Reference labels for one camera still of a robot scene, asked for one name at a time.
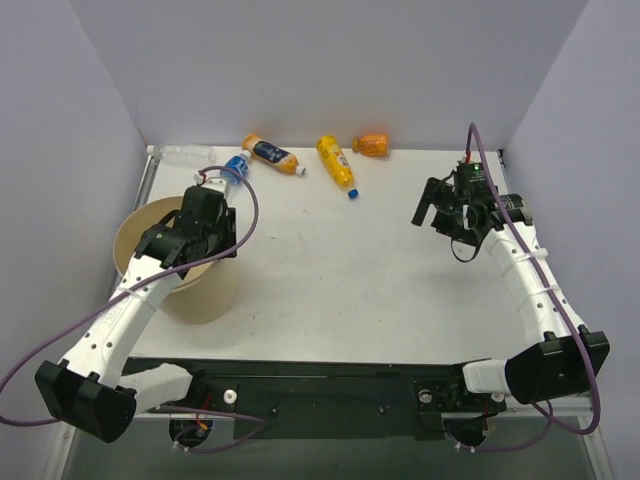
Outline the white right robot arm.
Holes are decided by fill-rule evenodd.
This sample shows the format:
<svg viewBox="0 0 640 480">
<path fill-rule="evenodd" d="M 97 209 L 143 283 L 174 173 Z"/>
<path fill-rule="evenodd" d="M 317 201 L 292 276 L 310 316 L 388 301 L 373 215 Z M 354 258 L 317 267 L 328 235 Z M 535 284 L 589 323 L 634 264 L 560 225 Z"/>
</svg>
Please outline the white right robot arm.
<svg viewBox="0 0 640 480">
<path fill-rule="evenodd" d="M 610 345 L 571 307 L 540 246 L 533 218 L 517 194 L 494 196 L 480 163 L 461 163 L 447 177 L 427 180 L 412 222 L 432 227 L 452 242 L 486 251 L 521 317 L 527 347 L 502 360 L 469 362 L 462 368 L 467 391 L 506 394 L 532 404 L 590 391 Z"/>
</svg>

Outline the tan round bin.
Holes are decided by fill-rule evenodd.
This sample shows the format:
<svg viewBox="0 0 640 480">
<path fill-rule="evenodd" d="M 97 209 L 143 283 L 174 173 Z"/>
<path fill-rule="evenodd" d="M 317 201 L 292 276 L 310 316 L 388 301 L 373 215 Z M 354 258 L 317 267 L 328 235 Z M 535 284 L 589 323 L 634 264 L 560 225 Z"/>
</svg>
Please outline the tan round bin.
<svg viewBox="0 0 640 480">
<path fill-rule="evenodd" d="M 121 224 L 113 244 L 113 259 L 119 274 L 126 271 L 143 232 L 165 214 L 178 209 L 181 196 L 148 203 Z M 161 309 L 183 323 L 208 323 L 225 314 L 233 305 L 239 288 L 239 269 L 234 259 L 223 259 L 191 269 L 163 301 Z"/>
</svg>

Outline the orange bottle with blue label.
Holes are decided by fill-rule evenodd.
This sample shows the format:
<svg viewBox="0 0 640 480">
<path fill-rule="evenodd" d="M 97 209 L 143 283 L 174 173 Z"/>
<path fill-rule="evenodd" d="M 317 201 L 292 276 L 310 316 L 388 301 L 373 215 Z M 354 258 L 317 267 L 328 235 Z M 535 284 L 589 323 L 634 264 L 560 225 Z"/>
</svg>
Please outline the orange bottle with blue label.
<svg viewBox="0 0 640 480">
<path fill-rule="evenodd" d="M 242 142 L 242 148 L 249 151 L 253 158 L 282 174 L 304 176 L 306 173 L 306 168 L 294 154 L 256 134 L 247 135 Z"/>
</svg>

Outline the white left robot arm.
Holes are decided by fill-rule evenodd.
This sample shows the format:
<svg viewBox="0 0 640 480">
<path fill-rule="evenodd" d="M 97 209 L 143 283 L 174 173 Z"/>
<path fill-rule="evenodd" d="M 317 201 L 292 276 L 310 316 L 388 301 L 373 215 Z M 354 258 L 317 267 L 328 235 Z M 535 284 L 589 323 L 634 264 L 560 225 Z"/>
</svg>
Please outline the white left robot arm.
<svg viewBox="0 0 640 480">
<path fill-rule="evenodd" d="M 111 443 L 138 413 L 187 396 L 191 374 L 174 364 L 124 375 L 148 322 L 188 273 L 188 264 L 233 253 L 235 211 L 225 193 L 189 187 L 181 207 L 141 236 L 112 305 L 62 358 L 43 362 L 35 382 L 49 413 Z"/>
</svg>

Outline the clear plastic bottle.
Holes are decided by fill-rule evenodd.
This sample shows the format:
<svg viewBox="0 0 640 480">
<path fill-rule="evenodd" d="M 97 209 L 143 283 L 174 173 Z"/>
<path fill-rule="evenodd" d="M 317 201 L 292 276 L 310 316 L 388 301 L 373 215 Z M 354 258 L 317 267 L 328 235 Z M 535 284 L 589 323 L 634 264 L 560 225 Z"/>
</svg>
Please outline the clear plastic bottle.
<svg viewBox="0 0 640 480">
<path fill-rule="evenodd" d="M 148 145 L 146 152 L 167 165 L 203 168 L 216 163 L 215 150 L 208 145 Z"/>
</svg>

